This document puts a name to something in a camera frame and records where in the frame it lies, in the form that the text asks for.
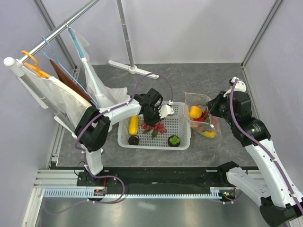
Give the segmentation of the purple grape bunch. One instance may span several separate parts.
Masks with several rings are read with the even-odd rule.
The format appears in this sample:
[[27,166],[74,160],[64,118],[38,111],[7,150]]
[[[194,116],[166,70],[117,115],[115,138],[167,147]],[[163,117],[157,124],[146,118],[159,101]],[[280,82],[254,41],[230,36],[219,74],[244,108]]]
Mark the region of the purple grape bunch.
[[143,128],[144,133],[148,133],[150,131],[157,131],[161,134],[166,133],[167,129],[165,128],[162,122],[157,122],[154,126],[147,125],[144,121],[141,123],[141,127]]

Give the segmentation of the red lychee bunch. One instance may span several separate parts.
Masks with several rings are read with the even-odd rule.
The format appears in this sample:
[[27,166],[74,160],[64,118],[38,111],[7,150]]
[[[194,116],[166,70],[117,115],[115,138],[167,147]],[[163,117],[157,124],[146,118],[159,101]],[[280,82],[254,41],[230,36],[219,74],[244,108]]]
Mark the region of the red lychee bunch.
[[193,123],[194,128],[197,128],[197,129],[203,128],[204,126],[206,126],[207,123],[210,123],[208,111],[204,111],[200,118],[193,119],[193,121],[194,121],[194,123]]

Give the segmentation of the yellow mango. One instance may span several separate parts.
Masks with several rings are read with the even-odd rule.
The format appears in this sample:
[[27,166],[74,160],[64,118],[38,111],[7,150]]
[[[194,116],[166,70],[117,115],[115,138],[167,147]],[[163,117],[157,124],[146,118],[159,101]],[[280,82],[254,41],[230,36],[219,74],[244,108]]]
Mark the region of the yellow mango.
[[215,131],[203,131],[202,135],[207,137],[207,138],[215,138],[216,137],[216,132]]
[[129,134],[136,135],[138,133],[138,130],[139,130],[139,117],[132,116],[129,122]]

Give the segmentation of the clear zip top bag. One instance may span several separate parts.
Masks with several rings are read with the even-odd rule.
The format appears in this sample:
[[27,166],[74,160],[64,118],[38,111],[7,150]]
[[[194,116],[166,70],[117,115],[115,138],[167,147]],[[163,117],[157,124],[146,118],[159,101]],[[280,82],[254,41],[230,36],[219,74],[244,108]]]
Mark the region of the clear zip top bag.
[[207,138],[218,138],[221,135],[218,118],[210,114],[206,103],[211,98],[199,93],[185,93],[183,115],[190,127]]

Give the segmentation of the orange fruit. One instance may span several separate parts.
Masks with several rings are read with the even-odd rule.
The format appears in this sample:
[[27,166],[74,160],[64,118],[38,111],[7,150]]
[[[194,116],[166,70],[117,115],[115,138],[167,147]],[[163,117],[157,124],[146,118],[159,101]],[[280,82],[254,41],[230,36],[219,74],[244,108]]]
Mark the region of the orange fruit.
[[191,106],[189,116],[192,119],[198,119],[202,116],[203,110],[199,106]]

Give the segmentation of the mangosteen with green calyx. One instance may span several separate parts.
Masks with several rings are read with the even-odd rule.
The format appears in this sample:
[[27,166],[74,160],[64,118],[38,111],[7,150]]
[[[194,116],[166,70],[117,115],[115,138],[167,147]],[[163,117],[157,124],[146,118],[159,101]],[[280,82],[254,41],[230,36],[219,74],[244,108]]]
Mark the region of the mangosteen with green calyx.
[[168,138],[169,147],[178,147],[180,145],[180,138],[177,135],[172,135]]

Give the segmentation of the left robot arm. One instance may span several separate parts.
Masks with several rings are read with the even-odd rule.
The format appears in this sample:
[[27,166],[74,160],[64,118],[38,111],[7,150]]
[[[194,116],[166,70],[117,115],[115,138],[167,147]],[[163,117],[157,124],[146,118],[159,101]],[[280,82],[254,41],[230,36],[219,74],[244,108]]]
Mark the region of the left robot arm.
[[75,148],[84,155],[85,168],[89,172],[87,180],[93,186],[104,181],[101,150],[112,126],[132,116],[143,115],[147,125],[154,126],[173,113],[169,105],[162,105],[163,97],[155,89],[146,94],[135,94],[129,100],[111,107],[86,109],[74,134],[77,136]]

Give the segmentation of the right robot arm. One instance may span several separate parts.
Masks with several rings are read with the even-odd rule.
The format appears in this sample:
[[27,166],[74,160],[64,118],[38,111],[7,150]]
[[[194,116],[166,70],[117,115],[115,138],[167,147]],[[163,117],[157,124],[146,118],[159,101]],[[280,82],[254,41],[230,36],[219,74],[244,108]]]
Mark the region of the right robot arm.
[[221,91],[206,102],[210,115],[223,118],[233,136],[253,158],[265,180],[262,185],[236,163],[219,166],[217,181],[222,186],[232,184],[251,198],[265,222],[279,227],[303,215],[303,193],[295,186],[277,155],[271,135],[264,123],[252,116],[247,93]]

